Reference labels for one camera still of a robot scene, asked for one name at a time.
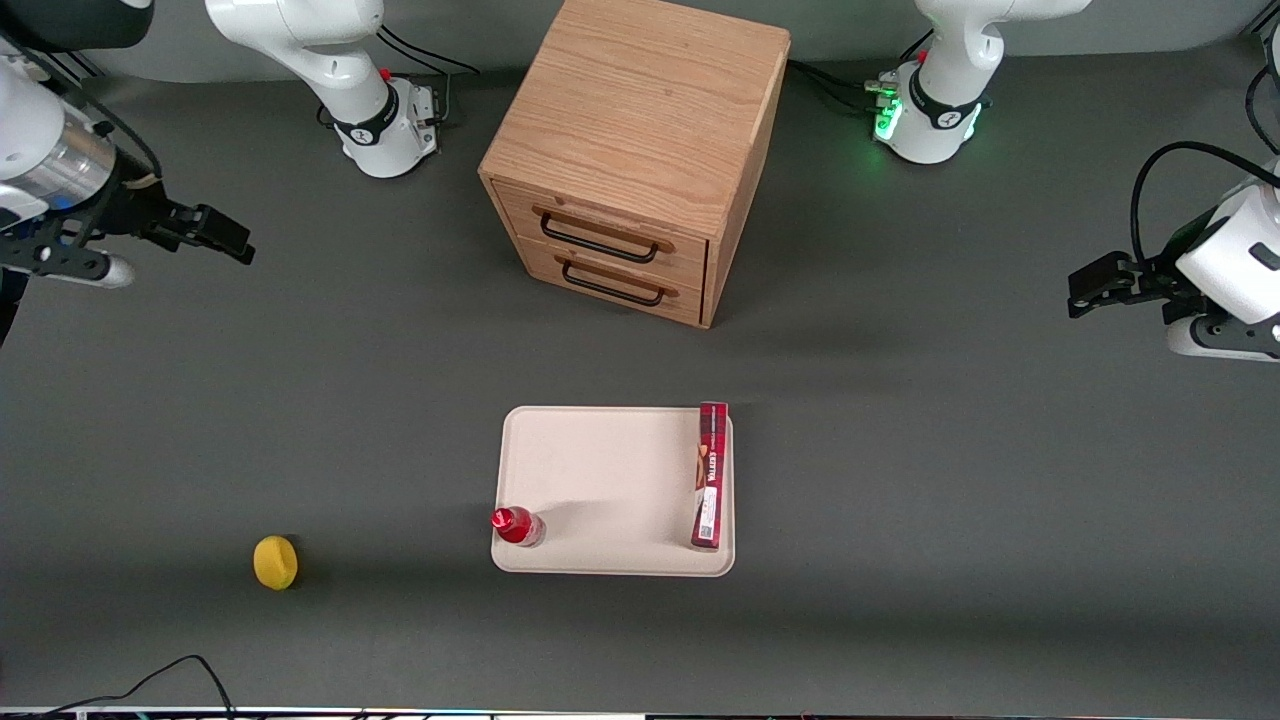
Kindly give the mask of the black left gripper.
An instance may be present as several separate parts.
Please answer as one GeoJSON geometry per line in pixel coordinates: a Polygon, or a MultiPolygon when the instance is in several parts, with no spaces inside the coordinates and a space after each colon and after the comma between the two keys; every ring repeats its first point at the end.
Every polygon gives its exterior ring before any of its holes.
{"type": "MultiPolygon", "coordinates": [[[[1203,243],[1226,222],[1211,208],[1172,233],[1164,255],[1140,261],[1140,297],[1144,302],[1187,302],[1196,299],[1196,287],[1179,270],[1178,259],[1203,243]]],[[[1124,304],[1137,283],[1134,263],[1126,252],[1107,252],[1068,277],[1068,315],[1084,316],[1098,307],[1124,304]]]]}

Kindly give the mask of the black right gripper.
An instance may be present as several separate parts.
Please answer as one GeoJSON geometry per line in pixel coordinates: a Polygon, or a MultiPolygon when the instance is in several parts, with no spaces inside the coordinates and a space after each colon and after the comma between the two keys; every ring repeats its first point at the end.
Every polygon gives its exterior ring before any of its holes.
{"type": "Polygon", "coordinates": [[[154,173],[142,165],[116,165],[93,200],[90,242],[108,237],[141,237],[161,249],[196,245],[251,264],[256,249],[250,229],[209,205],[187,206],[172,200],[147,202],[145,191],[154,173]]]}

